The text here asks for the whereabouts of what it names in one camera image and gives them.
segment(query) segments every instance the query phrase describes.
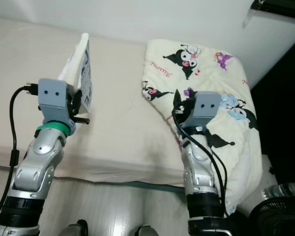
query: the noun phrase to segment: wooden floor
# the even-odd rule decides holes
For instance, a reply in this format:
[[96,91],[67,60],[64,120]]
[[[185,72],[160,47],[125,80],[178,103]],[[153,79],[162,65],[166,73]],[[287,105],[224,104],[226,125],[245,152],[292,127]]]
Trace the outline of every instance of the wooden floor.
[[[276,183],[274,176],[267,172],[268,158],[263,159],[260,186],[237,208],[245,214],[262,201],[261,191]],[[0,171],[0,198],[6,179],[7,171]],[[142,224],[152,225],[160,236],[188,235],[188,211],[183,194],[54,179],[40,218],[40,236],[56,236],[78,219],[87,220],[90,236],[133,236]]]

